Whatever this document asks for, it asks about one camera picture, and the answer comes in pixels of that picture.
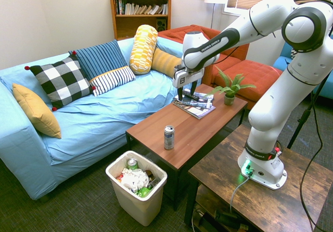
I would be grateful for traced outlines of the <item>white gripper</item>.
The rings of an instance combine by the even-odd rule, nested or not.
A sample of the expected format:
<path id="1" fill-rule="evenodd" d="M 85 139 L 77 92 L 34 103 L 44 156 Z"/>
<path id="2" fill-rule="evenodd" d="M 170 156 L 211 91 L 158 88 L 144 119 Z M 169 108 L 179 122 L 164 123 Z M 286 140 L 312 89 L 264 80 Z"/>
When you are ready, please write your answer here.
<path id="1" fill-rule="evenodd" d="M 204 75 L 204 69 L 197 72 L 189 73 L 186 70 L 176 71 L 173 77 L 172 85 L 177 89 L 178 100 L 183 99 L 183 86 L 191 83 L 190 94 L 193 95 L 197 87 L 197 81 Z"/>

